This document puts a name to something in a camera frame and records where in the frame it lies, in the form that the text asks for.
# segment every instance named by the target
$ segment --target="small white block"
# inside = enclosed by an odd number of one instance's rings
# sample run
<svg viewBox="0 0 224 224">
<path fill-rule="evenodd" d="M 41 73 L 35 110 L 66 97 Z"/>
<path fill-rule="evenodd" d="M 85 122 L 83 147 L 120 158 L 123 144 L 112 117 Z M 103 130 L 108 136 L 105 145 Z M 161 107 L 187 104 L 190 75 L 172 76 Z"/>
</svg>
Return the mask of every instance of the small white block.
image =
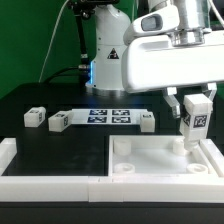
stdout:
<svg viewBox="0 0 224 224">
<path fill-rule="evenodd" d="M 127 138 L 114 139 L 114 153 L 119 156 L 128 156 L 131 154 L 131 140 Z"/>
<path fill-rule="evenodd" d="M 152 112 L 142 112 L 140 114 L 141 132 L 155 132 L 155 118 Z"/>
<path fill-rule="evenodd" d="M 71 125 L 73 116 L 72 111 L 59 111 L 48 119 L 49 131 L 62 132 Z"/>
<path fill-rule="evenodd" d="M 190 115 L 201 115 L 212 112 L 213 102 L 204 94 L 194 94 L 184 97 L 184 105 Z"/>
<path fill-rule="evenodd" d="M 33 107 L 24 114 L 25 127 L 36 128 L 45 120 L 46 109 L 44 107 Z"/>
</svg>

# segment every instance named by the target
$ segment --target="white plastic fixture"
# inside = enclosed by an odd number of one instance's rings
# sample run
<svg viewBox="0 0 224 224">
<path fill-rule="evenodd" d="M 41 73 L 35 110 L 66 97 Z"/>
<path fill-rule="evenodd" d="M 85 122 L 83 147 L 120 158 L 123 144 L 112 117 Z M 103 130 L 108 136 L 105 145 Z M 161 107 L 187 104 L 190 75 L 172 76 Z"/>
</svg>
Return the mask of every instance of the white plastic fixture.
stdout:
<svg viewBox="0 0 224 224">
<path fill-rule="evenodd" d="M 108 176 L 0 176 L 0 201 L 224 203 L 221 152 L 205 139 L 194 152 L 177 155 L 177 137 L 110 136 Z M 130 154 L 114 153 L 116 138 L 131 141 Z M 5 139 L 0 144 L 1 168 L 15 154 L 15 139 Z"/>
<path fill-rule="evenodd" d="M 173 153 L 177 154 L 178 156 L 186 156 L 190 154 L 190 151 L 186 150 L 184 147 L 183 138 L 176 138 L 173 141 Z"/>
<path fill-rule="evenodd" d="M 72 124 L 82 125 L 136 125 L 140 124 L 140 114 L 147 109 L 73 109 Z"/>
</svg>

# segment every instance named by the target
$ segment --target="warning label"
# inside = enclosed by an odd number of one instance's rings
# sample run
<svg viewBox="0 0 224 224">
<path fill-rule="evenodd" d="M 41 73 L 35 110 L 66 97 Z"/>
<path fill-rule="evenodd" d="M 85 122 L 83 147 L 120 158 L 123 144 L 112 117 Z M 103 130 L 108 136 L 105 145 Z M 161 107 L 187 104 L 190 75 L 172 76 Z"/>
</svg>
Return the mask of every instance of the warning label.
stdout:
<svg viewBox="0 0 224 224">
<path fill-rule="evenodd" d="M 107 59 L 119 59 L 115 48 L 112 49 Z"/>
</svg>

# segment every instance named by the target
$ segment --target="black sticker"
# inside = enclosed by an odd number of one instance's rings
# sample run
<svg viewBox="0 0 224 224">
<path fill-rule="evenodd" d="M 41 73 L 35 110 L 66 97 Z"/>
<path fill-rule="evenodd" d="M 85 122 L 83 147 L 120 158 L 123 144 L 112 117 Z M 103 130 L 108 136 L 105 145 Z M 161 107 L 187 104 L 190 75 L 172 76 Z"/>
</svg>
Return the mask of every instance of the black sticker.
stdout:
<svg viewBox="0 0 224 224">
<path fill-rule="evenodd" d="M 37 114 L 37 113 L 39 113 L 39 110 L 31 110 L 30 113 L 31 114 Z"/>
<path fill-rule="evenodd" d="M 152 118 L 152 115 L 151 114 L 143 114 L 143 117 L 144 118 Z"/>
<path fill-rule="evenodd" d="M 112 115 L 129 116 L 130 110 L 112 110 Z"/>
<path fill-rule="evenodd" d="M 112 49 L 107 59 L 119 59 L 115 48 Z"/>
<path fill-rule="evenodd" d="M 88 123 L 91 123 L 91 124 L 101 124 L 106 122 L 107 122 L 106 117 L 89 117 L 88 118 Z"/>
<path fill-rule="evenodd" d="M 130 124 L 130 117 L 112 117 L 112 123 L 114 124 Z"/>
<path fill-rule="evenodd" d="M 107 110 L 90 110 L 89 115 L 107 115 Z"/>
<path fill-rule="evenodd" d="M 55 115 L 55 117 L 64 117 L 65 115 L 64 114 L 57 114 Z"/>
<path fill-rule="evenodd" d="M 191 121 L 191 115 L 186 112 L 186 116 L 183 118 L 184 123 L 189 127 Z"/>
<path fill-rule="evenodd" d="M 64 126 L 67 126 L 68 125 L 68 117 L 65 117 L 64 118 Z"/>
<path fill-rule="evenodd" d="M 206 126 L 207 115 L 196 116 L 194 119 L 194 128 L 203 128 Z"/>
<path fill-rule="evenodd" d="M 39 114 L 39 122 L 42 121 L 42 113 Z"/>
</svg>

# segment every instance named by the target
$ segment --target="cable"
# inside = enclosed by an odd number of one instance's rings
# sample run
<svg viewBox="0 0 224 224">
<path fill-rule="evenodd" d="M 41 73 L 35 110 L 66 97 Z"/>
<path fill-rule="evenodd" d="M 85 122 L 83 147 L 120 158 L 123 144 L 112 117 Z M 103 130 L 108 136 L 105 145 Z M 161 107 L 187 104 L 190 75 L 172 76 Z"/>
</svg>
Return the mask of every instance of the cable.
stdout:
<svg viewBox="0 0 224 224">
<path fill-rule="evenodd" d="M 48 84 L 52 79 L 57 78 L 57 77 L 66 77 L 66 76 L 79 76 L 79 74 L 58 74 L 58 75 L 54 75 L 51 76 L 49 78 L 47 78 L 44 83 Z"/>
<path fill-rule="evenodd" d="M 81 63 L 82 64 L 88 64 L 89 63 L 89 56 L 87 53 L 86 48 L 86 41 L 85 41 L 85 35 L 82 25 L 82 18 L 80 16 L 76 16 L 76 24 L 78 28 L 78 35 L 79 35 L 79 42 L 80 42 L 80 51 L 81 51 Z"/>
<path fill-rule="evenodd" d="M 55 34 L 57 32 L 57 28 L 58 28 L 58 24 L 60 22 L 60 19 L 61 19 L 61 16 L 62 16 L 62 13 L 67 5 L 67 3 L 69 2 L 70 0 L 66 0 L 65 3 L 63 4 L 63 6 L 61 7 L 61 10 L 58 14 L 58 18 L 56 20 L 56 23 L 55 23 L 55 26 L 54 26 L 54 30 L 53 30 L 53 34 L 52 34 L 52 37 L 51 37 L 51 41 L 50 41 L 50 44 L 49 44 L 49 47 L 48 47 L 48 51 L 47 51 L 47 55 L 45 57 L 45 60 L 44 60 L 44 63 L 43 63 L 43 66 L 42 66 L 42 69 L 41 69 L 41 73 L 40 73 L 40 78 L 39 78 L 39 83 L 41 82 L 41 79 L 42 79 L 42 76 L 43 76 L 43 73 L 44 73 L 44 69 L 45 69 L 45 66 L 47 64 L 47 60 L 48 60 L 48 57 L 49 57 L 49 54 L 51 52 L 51 48 L 52 48 L 52 44 L 53 44 L 53 41 L 54 41 L 54 38 L 55 38 Z"/>
<path fill-rule="evenodd" d="M 221 15 L 219 14 L 215 4 L 213 3 L 213 0 L 208 0 L 211 7 L 212 7 L 212 10 L 213 12 L 215 13 L 217 19 L 219 20 L 219 22 L 221 23 L 221 25 L 224 27 L 224 20 L 222 19 Z"/>
<path fill-rule="evenodd" d="M 64 72 L 67 72 L 67 71 L 72 71 L 72 70 L 78 70 L 79 67 L 69 67 L 69 68 L 64 68 L 64 69 L 61 69 L 59 70 L 58 72 L 55 72 L 52 76 L 50 76 L 49 78 L 47 78 L 44 83 L 49 83 L 49 81 L 55 77 L 58 77 L 58 76 L 62 76 Z"/>
<path fill-rule="evenodd" d="M 138 8 L 138 0 L 134 0 L 133 1 L 131 22 L 133 22 L 134 21 L 134 18 L 135 18 L 135 5 Z"/>
</svg>

